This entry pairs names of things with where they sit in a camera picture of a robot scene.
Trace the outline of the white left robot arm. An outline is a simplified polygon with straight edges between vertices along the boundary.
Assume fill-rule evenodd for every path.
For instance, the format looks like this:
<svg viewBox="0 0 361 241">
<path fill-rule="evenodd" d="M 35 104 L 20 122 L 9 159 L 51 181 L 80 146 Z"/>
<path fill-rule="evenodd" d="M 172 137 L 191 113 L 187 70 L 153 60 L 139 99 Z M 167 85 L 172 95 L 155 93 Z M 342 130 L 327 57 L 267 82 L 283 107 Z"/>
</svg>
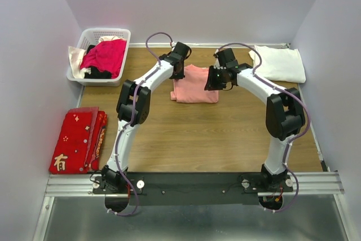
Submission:
<svg viewBox="0 0 361 241">
<path fill-rule="evenodd" d="M 184 78 L 184 61 L 191 48 L 177 42 L 172 50 L 157 58 L 157 63 L 140 78 L 124 81 L 117 102 L 118 127 L 112 153 L 101 170 L 102 180 L 113 193 L 130 184 L 126 180 L 129 155 L 139 126 L 150 112 L 151 94 L 167 79 Z"/>
</svg>

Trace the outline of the salmon pink t shirt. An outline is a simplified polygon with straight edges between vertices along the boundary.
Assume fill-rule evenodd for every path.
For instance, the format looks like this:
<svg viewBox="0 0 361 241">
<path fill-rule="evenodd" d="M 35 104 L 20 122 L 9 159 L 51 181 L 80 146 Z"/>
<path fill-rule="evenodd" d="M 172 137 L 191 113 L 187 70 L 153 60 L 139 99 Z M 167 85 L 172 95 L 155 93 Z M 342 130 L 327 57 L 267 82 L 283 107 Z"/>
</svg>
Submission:
<svg viewBox="0 0 361 241">
<path fill-rule="evenodd" d="M 184 78 L 173 80 L 173 91 L 170 99 L 178 103 L 217 103 L 219 91 L 207 91 L 204 87 L 207 83 L 209 68 L 201 68 L 188 65 L 184 68 Z"/>
</svg>

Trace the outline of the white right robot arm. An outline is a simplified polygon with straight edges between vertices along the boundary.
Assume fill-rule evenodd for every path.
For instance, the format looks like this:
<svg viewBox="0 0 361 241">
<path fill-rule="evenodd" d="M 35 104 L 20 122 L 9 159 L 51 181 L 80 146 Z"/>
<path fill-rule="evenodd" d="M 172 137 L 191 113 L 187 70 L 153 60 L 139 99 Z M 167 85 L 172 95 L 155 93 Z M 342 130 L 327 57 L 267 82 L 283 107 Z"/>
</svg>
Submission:
<svg viewBox="0 0 361 241">
<path fill-rule="evenodd" d="M 243 183 L 266 191 L 284 187 L 292 142 L 306 122 L 299 91 L 275 85 L 249 64 L 238 63 L 231 48 L 217 50 L 214 57 L 218 63 L 209 67 L 206 91 L 223 90 L 231 84 L 248 90 L 266 106 L 265 124 L 271 136 L 267 159 L 259 173 L 244 174 Z"/>
</svg>

